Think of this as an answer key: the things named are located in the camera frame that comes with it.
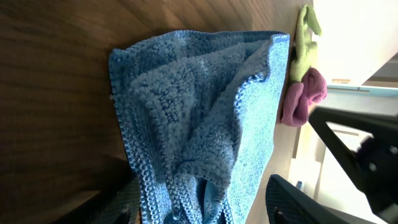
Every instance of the towel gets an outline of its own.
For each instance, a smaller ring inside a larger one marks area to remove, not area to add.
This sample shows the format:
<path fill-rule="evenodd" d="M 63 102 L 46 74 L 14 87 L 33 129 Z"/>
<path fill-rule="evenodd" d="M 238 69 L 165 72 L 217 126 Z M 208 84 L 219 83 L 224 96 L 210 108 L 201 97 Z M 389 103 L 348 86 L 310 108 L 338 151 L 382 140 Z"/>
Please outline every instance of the towel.
<path fill-rule="evenodd" d="M 302 78 L 318 57 L 318 45 L 311 41 L 307 29 L 322 35 L 317 16 L 311 5 L 304 5 L 298 15 L 295 38 L 295 54 L 290 66 L 290 83 L 302 82 Z"/>
<path fill-rule="evenodd" d="M 287 90 L 281 122 L 300 127 L 308 121 L 308 107 L 326 98 L 328 87 L 325 79 L 315 68 L 308 69 L 303 83 L 293 83 Z"/>
<path fill-rule="evenodd" d="M 272 154 L 288 51 L 282 32 L 190 30 L 113 50 L 143 223 L 245 222 Z"/>

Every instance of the blue object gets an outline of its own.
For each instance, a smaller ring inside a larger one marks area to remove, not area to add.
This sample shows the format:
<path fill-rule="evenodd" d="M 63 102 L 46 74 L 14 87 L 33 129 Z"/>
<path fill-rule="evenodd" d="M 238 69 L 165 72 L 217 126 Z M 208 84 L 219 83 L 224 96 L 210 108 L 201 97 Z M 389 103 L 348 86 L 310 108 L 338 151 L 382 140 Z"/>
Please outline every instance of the blue object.
<path fill-rule="evenodd" d="M 179 30 L 114 49 L 143 223 L 244 223 L 273 150 L 289 35 Z"/>

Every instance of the pink towel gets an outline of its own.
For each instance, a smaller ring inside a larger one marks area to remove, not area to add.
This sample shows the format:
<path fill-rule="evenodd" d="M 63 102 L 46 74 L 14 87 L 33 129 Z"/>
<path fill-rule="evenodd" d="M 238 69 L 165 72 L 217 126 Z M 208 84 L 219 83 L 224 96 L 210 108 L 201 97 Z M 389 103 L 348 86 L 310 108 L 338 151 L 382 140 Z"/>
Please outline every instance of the pink towel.
<path fill-rule="evenodd" d="M 302 83 L 289 86 L 284 101 L 281 122 L 293 127 L 300 127 L 308 121 L 308 107 L 326 98 L 328 90 L 325 79 L 315 68 L 310 68 Z"/>

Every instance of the towel fold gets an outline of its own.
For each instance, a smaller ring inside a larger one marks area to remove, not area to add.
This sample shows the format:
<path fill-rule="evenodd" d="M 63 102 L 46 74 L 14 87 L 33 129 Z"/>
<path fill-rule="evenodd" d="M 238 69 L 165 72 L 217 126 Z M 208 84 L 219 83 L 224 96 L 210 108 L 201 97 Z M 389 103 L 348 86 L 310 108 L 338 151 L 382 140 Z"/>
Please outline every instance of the towel fold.
<path fill-rule="evenodd" d="M 308 69 L 302 83 L 293 83 L 287 90 L 281 122 L 300 127 L 308 121 L 308 107 L 326 98 L 327 84 L 315 68 Z"/>
<path fill-rule="evenodd" d="M 318 45 L 316 42 L 311 41 L 311 36 L 307 31 L 308 28 L 316 35 L 322 35 L 313 6 L 304 5 L 298 15 L 296 27 L 295 54 L 290 66 L 291 84 L 302 82 L 303 76 L 318 57 Z"/>
<path fill-rule="evenodd" d="M 272 154 L 289 35 L 180 30 L 114 49 L 109 75 L 143 223 L 244 223 Z"/>

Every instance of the dark wood surface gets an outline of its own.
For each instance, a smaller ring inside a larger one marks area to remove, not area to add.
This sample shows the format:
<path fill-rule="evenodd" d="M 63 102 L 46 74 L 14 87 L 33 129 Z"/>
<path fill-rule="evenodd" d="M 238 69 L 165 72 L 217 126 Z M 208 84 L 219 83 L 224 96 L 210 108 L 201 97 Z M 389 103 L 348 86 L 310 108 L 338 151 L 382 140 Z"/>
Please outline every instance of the dark wood surface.
<path fill-rule="evenodd" d="M 309 0 L 2 0 L 0 223 L 48 223 L 125 168 L 108 55 L 176 29 L 281 30 Z"/>

